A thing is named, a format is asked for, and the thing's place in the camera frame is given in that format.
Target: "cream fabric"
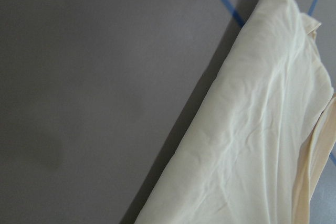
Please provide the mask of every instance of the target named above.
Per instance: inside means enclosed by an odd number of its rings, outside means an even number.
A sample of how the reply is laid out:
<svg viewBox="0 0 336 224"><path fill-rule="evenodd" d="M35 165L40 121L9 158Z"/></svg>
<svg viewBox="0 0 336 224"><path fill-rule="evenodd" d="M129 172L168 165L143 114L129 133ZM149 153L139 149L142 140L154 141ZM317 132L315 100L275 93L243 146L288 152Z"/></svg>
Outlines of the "cream fabric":
<svg viewBox="0 0 336 224"><path fill-rule="evenodd" d="M335 142L319 25L259 1L136 224L308 223Z"/></svg>

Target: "gray floor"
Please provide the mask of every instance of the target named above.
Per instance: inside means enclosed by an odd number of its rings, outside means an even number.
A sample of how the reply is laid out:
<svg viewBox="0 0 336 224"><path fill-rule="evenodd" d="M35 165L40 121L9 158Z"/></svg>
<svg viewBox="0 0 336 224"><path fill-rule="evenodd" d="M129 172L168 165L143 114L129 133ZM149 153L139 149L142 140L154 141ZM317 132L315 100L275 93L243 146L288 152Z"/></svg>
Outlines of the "gray floor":
<svg viewBox="0 0 336 224"><path fill-rule="evenodd" d="M239 26L220 0L0 1L0 223L132 223ZM313 16L335 85L334 13ZM328 161L311 223L336 222L335 181Z"/></svg>

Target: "folded garment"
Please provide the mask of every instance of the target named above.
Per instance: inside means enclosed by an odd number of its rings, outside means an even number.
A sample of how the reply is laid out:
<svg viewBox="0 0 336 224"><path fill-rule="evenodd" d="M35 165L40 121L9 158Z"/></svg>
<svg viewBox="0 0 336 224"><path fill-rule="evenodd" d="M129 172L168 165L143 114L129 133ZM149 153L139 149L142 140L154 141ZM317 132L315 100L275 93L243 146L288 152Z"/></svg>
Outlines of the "folded garment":
<svg viewBox="0 0 336 224"><path fill-rule="evenodd" d="M308 223L336 98L295 0L259 0L136 224Z"/></svg>

